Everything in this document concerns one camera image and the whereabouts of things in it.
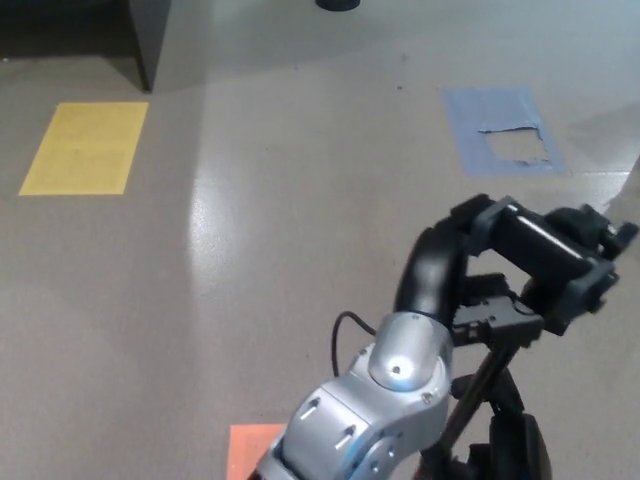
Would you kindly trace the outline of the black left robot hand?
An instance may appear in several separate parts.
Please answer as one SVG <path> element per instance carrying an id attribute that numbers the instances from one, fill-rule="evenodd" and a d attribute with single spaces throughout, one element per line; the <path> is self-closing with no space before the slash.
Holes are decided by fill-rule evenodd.
<path id="1" fill-rule="evenodd" d="M 408 257 L 393 310 L 431 318 L 456 347 L 527 348 L 537 341 L 544 321 L 520 303 L 504 274 L 467 274 L 474 223 L 495 226 L 505 206 L 476 195 L 425 229 Z"/>

